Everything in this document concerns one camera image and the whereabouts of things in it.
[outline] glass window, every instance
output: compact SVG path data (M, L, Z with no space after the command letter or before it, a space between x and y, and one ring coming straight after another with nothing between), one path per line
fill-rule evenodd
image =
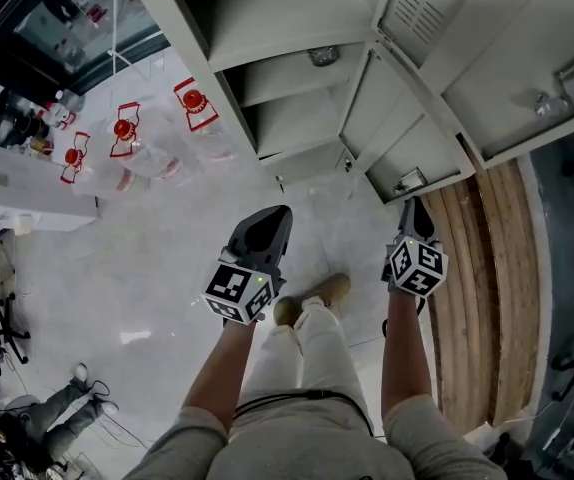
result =
M108 57L113 5L114 0L42 0L14 33L75 75ZM158 26L141 0L117 0L117 45L145 40L156 33Z

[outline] shoe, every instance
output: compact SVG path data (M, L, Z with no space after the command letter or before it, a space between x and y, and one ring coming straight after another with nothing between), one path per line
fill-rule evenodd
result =
M78 363L74 369L74 378L80 381L81 384L87 385L89 378L89 370L83 363Z
M118 414L118 406L114 402L101 402L100 408L105 416L115 416Z
M337 304L345 298L351 288L351 281L347 274L332 274L311 290L297 297L284 297L274 306L274 322L276 325L293 327L302 314L302 302L305 299L318 295L326 307Z
M292 297L283 297L274 306L274 322L276 322L276 325L293 327L302 312L300 302L297 302Z
M320 284L317 284L305 293L301 298L301 302L318 295L322 299L323 304L325 304L326 307L330 307L343 300L349 293L350 289L351 281L347 274L332 274Z

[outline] beige sneaker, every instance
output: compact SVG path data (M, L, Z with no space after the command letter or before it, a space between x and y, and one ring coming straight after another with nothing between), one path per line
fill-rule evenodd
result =
M347 274L337 273L330 275L327 279L306 292L300 302L309 297L318 295L325 306L330 307L343 300L351 289L351 281Z
M303 295L280 299L274 306L274 322L276 325L293 327L303 312L301 307L303 300L318 295L323 304L330 307L344 299L350 289L351 281L347 274L332 274Z
M274 322L276 325L293 327L302 312L300 302L293 297L283 297L274 306Z

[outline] wooden floor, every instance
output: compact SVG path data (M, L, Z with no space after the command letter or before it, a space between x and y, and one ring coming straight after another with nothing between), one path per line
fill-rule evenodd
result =
M536 251L515 161L429 193L449 256L429 299L439 405L462 432L497 426L527 405L536 367Z

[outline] jeans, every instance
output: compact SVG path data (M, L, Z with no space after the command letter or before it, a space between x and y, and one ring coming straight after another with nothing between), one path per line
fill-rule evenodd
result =
M44 403L33 405L15 414L23 424L27 436L42 445L54 461L69 449L83 430L103 414L101 402L90 400L64 423L49 430L69 406L85 393L85 386L78 379L73 379L69 385L54 393Z

